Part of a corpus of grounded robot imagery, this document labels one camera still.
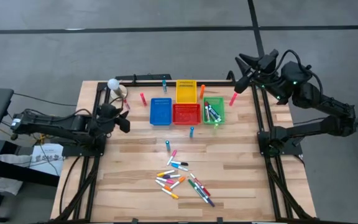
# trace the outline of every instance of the white paper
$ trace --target white paper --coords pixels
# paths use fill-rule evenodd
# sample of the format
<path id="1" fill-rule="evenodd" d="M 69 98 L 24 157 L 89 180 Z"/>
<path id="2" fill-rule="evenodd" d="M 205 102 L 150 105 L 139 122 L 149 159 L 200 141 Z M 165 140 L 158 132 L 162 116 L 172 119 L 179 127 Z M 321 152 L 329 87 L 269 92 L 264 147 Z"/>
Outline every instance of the white paper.
<path id="1" fill-rule="evenodd" d="M 60 176 L 63 167 L 62 151 L 63 146 L 59 144 L 48 143 L 43 144 L 42 146 L 34 146 L 30 169 L 56 175 L 55 169 L 51 166 L 52 164 Z"/>

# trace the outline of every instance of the green basket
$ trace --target green basket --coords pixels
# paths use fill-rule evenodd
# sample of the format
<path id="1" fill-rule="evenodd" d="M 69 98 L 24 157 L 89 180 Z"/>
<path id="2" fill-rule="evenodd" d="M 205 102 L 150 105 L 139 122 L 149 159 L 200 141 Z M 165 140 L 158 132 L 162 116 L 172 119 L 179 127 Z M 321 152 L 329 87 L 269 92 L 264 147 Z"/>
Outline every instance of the green basket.
<path id="1" fill-rule="evenodd" d="M 212 106 L 212 109 L 220 115 L 222 121 L 215 122 L 215 121 L 207 121 L 205 115 L 205 101 Z M 223 97 L 204 97 L 203 105 L 203 122 L 204 124 L 224 124 L 224 102 Z"/>

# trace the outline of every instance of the blue basket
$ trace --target blue basket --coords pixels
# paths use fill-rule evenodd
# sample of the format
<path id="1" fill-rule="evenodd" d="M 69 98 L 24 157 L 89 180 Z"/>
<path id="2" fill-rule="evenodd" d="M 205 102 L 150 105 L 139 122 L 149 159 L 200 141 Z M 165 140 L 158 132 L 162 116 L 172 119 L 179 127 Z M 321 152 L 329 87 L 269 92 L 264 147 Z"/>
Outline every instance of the blue basket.
<path id="1" fill-rule="evenodd" d="M 150 124 L 170 125 L 172 123 L 172 99 L 152 98 Z"/>

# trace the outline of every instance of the red marker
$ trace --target red marker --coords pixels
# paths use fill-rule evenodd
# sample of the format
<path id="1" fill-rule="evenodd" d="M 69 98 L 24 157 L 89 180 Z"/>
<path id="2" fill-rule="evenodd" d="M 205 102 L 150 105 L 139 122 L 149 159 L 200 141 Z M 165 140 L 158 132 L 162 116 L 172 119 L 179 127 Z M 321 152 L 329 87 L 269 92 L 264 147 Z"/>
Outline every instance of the red marker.
<path id="1" fill-rule="evenodd" d="M 206 188 L 203 186 L 203 184 L 193 174 L 190 174 L 190 175 L 194 179 L 194 182 L 196 182 L 208 196 L 211 196 L 211 194 L 206 190 Z"/>
<path id="2" fill-rule="evenodd" d="M 229 106 L 232 106 L 232 105 L 233 105 L 234 100 L 236 99 L 236 97 L 237 97 L 237 93 L 234 92 L 233 97 L 232 97 L 231 100 L 230 100 Z"/>
<path id="3" fill-rule="evenodd" d="M 172 153 L 172 156 L 169 158 L 169 160 L 167 162 L 167 165 L 169 165 L 169 163 L 171 163 L 172 159 L 175 157 L 176 154 L 177 154 L 177 151 L 174 150 L 173 153 Z"/>
<path id="4" fill-rule="evenodd" d="M 144 94 L 143 94 L 143 93 L 140 93 L 140 97 L 142 98 L 143 105 L 147 106 L 147 102 L 146 102 L 146 99 L 144 98 Z"/>
<path id="5" fill-rule="evenodd" d="M 125 106 L 127 107 L 128 110 L 131 109 L 131 107 L 129 106 L 129 104 L 128 104 L 128 102 L 127 102 L 127 99 L 124 100 L 124 104 L 125 104 Z"/>

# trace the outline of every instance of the red basket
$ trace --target red basket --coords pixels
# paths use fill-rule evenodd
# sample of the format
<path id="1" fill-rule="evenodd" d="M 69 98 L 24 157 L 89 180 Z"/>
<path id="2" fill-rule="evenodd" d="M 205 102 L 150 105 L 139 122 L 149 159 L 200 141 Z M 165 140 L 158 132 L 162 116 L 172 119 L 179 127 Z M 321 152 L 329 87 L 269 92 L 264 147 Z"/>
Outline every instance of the red basket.
<path id="1" fill-rule="evenodd" d="M 176 125 L 194 125 L 201 122 L 200 105 L 194 103 L 175 103 L 173 105 L 173 123 Z"/>

